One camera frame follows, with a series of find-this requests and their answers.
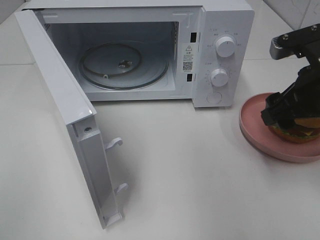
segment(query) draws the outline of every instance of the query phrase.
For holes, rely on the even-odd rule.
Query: control panel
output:
[[[233,103],[253,18],[253,10],[206,13],[199,74],[194,83],[195,107],[224,107]]]

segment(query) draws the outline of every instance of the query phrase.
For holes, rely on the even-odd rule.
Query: qr code sticker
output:
[[[192,61],[184,61],[183,62],[183,71],[191,71],[192,70]]]

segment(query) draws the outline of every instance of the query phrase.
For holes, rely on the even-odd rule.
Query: open microwave door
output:
[[[47,35],[41,19],[32,10],[17,12],[15,16],[44,79],[47,95],[67,128],[100,223],[105,228],[122,216],[106,158],[110,144],[104,146],[95,120],[97,112]]]

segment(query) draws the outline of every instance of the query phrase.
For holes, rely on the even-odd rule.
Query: white knob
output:
[[[230,57],[236,50],[236,41],[231,36],[220,37],[215,42],[215,50],[220,57]]]
[[[226,70],[218,68],[211,73],[211,83],[213,86],[222,87],[227,84],[229,76]]]

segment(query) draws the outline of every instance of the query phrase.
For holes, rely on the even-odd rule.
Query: burger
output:
[[[320,117],[296,118],[295,126],[283,130],[276,125],[269,129],[278,137],[296,144],[303,144],[315,140],[320,136]]]

